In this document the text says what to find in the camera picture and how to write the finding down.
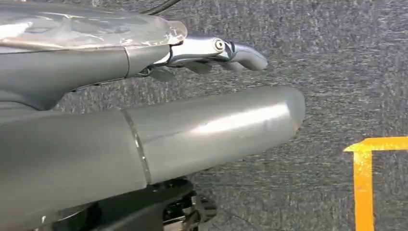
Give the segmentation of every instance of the gray carpet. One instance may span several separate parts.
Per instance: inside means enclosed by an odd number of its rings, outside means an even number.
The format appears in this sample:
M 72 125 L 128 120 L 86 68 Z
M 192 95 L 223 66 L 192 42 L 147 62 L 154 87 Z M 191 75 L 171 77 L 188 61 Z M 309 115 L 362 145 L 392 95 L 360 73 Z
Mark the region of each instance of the gray carpet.
M 140 11 L 158 1 L 93 3 Z M 342 150 L 367 137 L 408 133 L 408 2 L 184 0 L 163 16 L 247 42 L 270 66 L 240 75 L 181 71 L 170 83 L 130 79 L 71 93 L 57 109 L 87 113 L 262 85 L 298 88 L 307 116 L 296 138 L 191 176 L 221 209 L 203 230 L 354 230 L 353 159 Z M 376 231 L 408 229 L 407 163 L 406 151 L 374 154 Z

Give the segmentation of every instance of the black cable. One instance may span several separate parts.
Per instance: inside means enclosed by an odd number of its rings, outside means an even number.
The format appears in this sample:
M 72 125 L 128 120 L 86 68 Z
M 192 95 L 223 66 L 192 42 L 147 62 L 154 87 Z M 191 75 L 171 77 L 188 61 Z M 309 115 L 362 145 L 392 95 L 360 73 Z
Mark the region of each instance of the black cable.
M 143 14 L 149 14 L 149 15 L 155 15 L 158 14 L 164 10 L 167 10 L 168 8 L 170 8 L 171 6 L 173 6 L 174 4 L 176 4 L 177 2 L 179 2 L 181 0 L 167 0 L 165 2 L 163 2 L 162 4 L 155 6 L 151 9 L 148 9 L 146 11 L 143 11 L 141 13 Z

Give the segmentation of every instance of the bolt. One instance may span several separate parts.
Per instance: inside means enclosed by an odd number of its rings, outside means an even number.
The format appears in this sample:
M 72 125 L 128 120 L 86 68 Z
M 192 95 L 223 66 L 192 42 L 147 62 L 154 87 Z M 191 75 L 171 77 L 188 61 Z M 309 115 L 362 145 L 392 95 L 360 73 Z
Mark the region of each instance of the bolt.
M 223 52 L 223 51 L 224 51 L 224 49 L 225 49 L 224 41 L 222 41 L 222 40 L 219 39 L 219 38 L 216 38 L 216 39 L 214 40 L 214 44 L 215 44 L 215 48 L 216 48 L 217 51 L 219 51 L 219 52 Z

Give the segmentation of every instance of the plastic wrap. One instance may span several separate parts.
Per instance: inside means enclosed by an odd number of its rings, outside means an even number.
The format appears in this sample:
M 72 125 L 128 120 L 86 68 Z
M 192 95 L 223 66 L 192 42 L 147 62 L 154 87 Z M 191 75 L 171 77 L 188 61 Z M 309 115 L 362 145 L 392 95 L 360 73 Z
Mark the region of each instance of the plastic wrap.
M 96 7 L 0 0 L 0 47 L 93 50 L 177 44 L 182 22 Z

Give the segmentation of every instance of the yellow tape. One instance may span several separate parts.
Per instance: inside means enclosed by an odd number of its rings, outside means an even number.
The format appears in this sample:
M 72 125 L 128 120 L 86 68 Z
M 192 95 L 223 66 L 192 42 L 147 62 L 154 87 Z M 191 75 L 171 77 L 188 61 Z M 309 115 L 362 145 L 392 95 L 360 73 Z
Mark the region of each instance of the yellow tape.
M 372 151 L 408 150 L 408 137 L 368 138 L 353 144 L 354 203 L 356 231 L 374 231 Z

